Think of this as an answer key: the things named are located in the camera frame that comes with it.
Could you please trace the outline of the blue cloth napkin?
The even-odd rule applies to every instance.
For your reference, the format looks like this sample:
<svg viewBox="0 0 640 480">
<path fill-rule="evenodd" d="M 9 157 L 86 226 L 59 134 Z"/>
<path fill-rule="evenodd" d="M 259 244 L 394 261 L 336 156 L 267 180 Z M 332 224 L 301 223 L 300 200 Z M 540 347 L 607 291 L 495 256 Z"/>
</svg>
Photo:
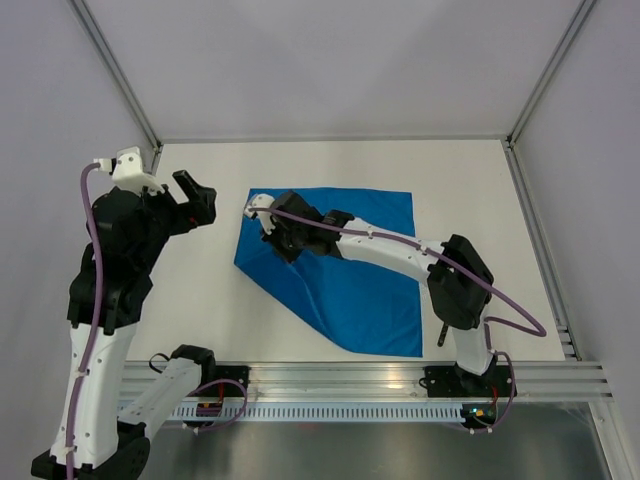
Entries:
<svg viewBox="0 0 640 480">
<path fill-rule="evenodd" d="M 336 209 L 399 234 L 415 233 L 409 192 L 332 187 L 297 192 L 322 214 Z M 234 264 L 302 321 L 353 353 L 422 355 L 421 295 L 415 280 L 308 251 L 288 264 L 261 240 L 260 231 L 259 221 L 243 219 Z"/>
</svg>

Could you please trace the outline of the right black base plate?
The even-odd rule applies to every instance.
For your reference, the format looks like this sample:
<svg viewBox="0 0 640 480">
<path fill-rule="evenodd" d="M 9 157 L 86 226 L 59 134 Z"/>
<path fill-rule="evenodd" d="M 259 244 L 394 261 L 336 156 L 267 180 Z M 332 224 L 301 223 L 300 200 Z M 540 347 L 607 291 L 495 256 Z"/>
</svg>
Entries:
<svg viewBox="0 0 640 480">
<path fill-rule="evenodd" d="M 493 365 L 480 376 L 457 365 L 427 366 L 418 384 L 429 398 L 509 397 L 515 381 L 508 366 Z"/>
</svg>

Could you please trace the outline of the aluminium frame post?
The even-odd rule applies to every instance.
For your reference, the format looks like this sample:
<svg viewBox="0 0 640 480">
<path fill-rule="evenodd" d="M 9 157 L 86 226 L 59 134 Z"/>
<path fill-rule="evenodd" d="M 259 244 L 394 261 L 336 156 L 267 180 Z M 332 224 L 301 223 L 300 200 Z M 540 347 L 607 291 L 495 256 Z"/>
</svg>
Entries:
<svg viewBox="0 0 640 480">
<path fill-rule="evenodd" d="M 159 152 L 162 147 L 162 141 L 146 115 L 138 96 L 131 86 L 120 62 L 116 58 L 88 2 L 85 0 L 68 0 L 67 4 L 97 53 L 107 75 L 116 87 L 124 105 L 145 138 L 149 148 L 154 152 Z"/>
<path fill-rule="evenodd" d="M 598 0 L 581 0 L 555 45 L 531 93 L 524 103 L 515 123 L 505 137 L 505 145 L 512 149 L 524 133 L 536 109 L 542 101 L 554 78 L 567 59 L 573 45 L 588 22 Z"/>
</svg>

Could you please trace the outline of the left aluminium frame post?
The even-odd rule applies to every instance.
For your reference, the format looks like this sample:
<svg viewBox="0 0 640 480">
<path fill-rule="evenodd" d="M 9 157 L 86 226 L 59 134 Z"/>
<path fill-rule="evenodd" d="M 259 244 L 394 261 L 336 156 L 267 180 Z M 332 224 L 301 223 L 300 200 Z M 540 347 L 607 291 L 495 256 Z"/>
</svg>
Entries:
<svg viewBox="0 0 640 480">
<path fill-rule="evenodd" d="M 145 138 L 149 148 L 154 152 L 159 152 L 162 147 L 162 141 L 146 115 L 138 96 L 131 86 L 120 62 L 116 58 L 88 2 L 85 0 L 68 0 L 67 4 L 97 53 L 107 75 L 116 87 L 124 105 Z"/>
</svg>

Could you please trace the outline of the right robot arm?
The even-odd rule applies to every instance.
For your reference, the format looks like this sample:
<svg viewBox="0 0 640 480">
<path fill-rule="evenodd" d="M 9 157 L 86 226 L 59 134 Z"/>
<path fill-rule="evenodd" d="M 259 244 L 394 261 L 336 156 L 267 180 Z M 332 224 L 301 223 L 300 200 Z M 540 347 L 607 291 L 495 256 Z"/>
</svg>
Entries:
<svg viewBox="0 0 640 480">
<path fill-rule="evenodd" d="M 262 240 L 288 263 L 308 251 L 372 264 L 425 285 L 456 353 L 451 366 L 425 368 L 419 383 L 429 396 L 497 401 L 514 395 L 514 375 L 490 347 L 485 323 L 494 277 L 468 239 L 452 235 L 444 242 L 426 241 L 347 212 L 322 214 L 294 191 L 277 198 L 257 194 L 244 214 L 259 220 Z"/>
</svg>

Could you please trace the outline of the right aluminium frame post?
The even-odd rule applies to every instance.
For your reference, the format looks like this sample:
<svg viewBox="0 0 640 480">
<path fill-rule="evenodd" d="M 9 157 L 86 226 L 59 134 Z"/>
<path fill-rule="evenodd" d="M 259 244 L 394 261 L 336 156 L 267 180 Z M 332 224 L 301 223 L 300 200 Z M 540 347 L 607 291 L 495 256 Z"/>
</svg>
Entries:
<svg viewBox="0 0 640 480">
<path fill-rule="evenodd" d="M 588 22 L 598 0 L 581 0 L 555 45 L 531 93 L 524 103 L 515 123 L 505 137 L 505 145 L 512 149 L 524 133 L 536 109 L 542 101 L 554 78 L 567 59 L 573 45 Z"/>
</svg>

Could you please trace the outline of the aluminium front rail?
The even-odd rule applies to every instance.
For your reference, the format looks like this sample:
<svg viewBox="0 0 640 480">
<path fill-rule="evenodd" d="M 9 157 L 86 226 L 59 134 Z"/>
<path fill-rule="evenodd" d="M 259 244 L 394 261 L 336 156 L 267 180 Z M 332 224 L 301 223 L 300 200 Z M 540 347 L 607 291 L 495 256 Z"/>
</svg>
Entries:
<svg viewBox="0 0 640 480">
<path fill-rule="evenodd" d="M 516 362 L 519 402 L 609 402 L 612 389 L 596 362 Z M 248 392 L 263 402 L 409 402 L 427 399 L 418 362 L 273 363 L 249 366 Z"/>
</svg>

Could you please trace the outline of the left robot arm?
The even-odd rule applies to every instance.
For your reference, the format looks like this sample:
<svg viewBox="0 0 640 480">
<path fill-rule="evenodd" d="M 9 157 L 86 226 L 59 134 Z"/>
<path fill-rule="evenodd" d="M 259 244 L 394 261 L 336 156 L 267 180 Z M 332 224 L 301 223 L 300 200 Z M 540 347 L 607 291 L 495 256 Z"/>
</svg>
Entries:
<svg viewBox="0 0 640 480">
<path fill-rule="evenodd" d="M 71 364 L 64 411 L 52 446 L 31 464 L 40 479 L 136 479 L 151 442 L 189 394 L 206 396 L 218 384 L 211 350 L 183 344 L 152 385 L 123 412 L 117 410 L 124 366 L 152 270 L 170 238 L 210 225 L 217 192 L 185 171 L 167 186 L 137 193 L 118 186 L 90 200 L 90 167 L 81 173 L 81 197 L 90 242 L 69 287 Z"/>
</svg>

